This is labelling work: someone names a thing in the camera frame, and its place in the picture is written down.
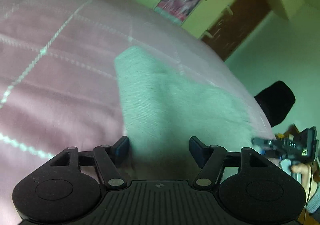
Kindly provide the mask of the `person's right hand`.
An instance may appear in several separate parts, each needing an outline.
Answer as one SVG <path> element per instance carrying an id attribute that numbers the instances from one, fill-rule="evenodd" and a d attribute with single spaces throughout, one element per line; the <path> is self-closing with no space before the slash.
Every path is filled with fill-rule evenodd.
<path id="1" fill-rule="evenodd" d="M 295 164 L 291 166 L 291 171 L 294 174 L 301 176 L 300 184 L 304 188 L 306 194 L 309 193 L 310 179 L 312 179 L 311 166 L 303 163 Z"/>

